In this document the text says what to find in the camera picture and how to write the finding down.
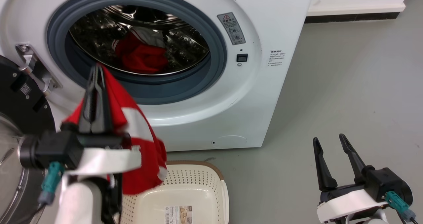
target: door hinge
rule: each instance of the door hinge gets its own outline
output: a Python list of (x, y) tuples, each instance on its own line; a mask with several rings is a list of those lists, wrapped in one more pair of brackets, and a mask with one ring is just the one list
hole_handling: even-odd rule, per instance
[(29, 44), (17, 44), (15, 46), (24, 66), (19, 66), (19, 70), (27, 73), (38, 85), (44, 96), (48, 96), (54, 89), (61, 85), (44, 64), (40, 61), (35, 51)]

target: gray floor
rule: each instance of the gray floor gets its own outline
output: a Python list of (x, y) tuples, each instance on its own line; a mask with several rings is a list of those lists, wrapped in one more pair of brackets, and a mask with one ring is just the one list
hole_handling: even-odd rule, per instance
[[(230, 223), (319, 223), (312, 139), (339, 185), (353, 173), (338, 134), (366, 164), (389, 167), (414, 191), (423, 222), (423, 0), (396, 20), (305, 25), (263, 147), (176, 152), (224, 174)], [(400, 223), (388, 210), (390, 223)]]

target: beige basket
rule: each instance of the beige basket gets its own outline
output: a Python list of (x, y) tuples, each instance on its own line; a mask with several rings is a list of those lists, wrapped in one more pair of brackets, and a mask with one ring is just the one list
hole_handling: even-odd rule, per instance
[[(124, 196), (121, 224), (228, 224), (228, 188), (216, 167), (201, 161), (169, 161), (167, 167), (162, 185)], [(191, 206), (192, 219), (175, 223), (166, 209), (179, 206)]]

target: washing machine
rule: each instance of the washing machine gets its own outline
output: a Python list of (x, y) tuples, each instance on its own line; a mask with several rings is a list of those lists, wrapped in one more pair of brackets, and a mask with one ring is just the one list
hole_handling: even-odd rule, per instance
[[(34, 111), (51, 110), (56, 128), (81, 101), (91, 66), (103, 63), (168, 151), (260, 147), (309, 2), (0, 0), (0, 67), (35, 81), (7, 74)], [(113, 43), (136, 27), (160, 33), (164, 69), (122, 65)], [(33, 100), (36, 90), (44, 97)]]

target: gray rubber seal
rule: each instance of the gray rubber seal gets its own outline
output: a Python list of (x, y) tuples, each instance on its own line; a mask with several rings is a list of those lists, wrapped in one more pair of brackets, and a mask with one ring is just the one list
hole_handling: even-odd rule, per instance
[(82, 87), (96, 61), (81, 51), (68, 31), (85, 14), (110, 5), (136, 5), (171, 13), (193, 26), (204, 37), (209, 55), (197, 66), (176, 75), (141, 76), (111, 69), (112, 74), (139, 104), (165, 104), (195, 96), (220, 77), (226, 65), (225, 41), (203, 12), (183, 0), (69, 0), (53, 15), (47, 45), (59, 68)]

